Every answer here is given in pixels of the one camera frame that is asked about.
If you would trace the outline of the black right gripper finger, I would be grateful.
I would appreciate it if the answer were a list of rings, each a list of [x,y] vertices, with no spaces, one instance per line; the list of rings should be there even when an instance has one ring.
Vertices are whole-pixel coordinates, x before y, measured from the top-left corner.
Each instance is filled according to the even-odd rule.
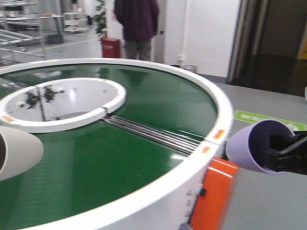
[[[299,145],[301,145],[299,141],[306,137],[306,131],[295,131],[293,137],[288,137],[281,134],[274,134],[269,136],[269,144],[271,149],[282,151],[290,146],[298,147]]]
[[[280,172],[280,169],[278,168],[278,157],[280,156],[280,152],[278,151],[266,151],[264,152],[263,157],[263,166],[264,168],[274,171],[276,173]]]

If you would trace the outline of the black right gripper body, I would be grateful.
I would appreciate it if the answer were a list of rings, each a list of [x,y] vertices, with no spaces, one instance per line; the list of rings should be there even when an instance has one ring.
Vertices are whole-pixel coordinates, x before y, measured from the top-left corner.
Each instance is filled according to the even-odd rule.
[[[288,147],[279,151],[278,168],[281,172],[291,172],[306,175],[307,174],[307,138],[299,141],[298,147]]]

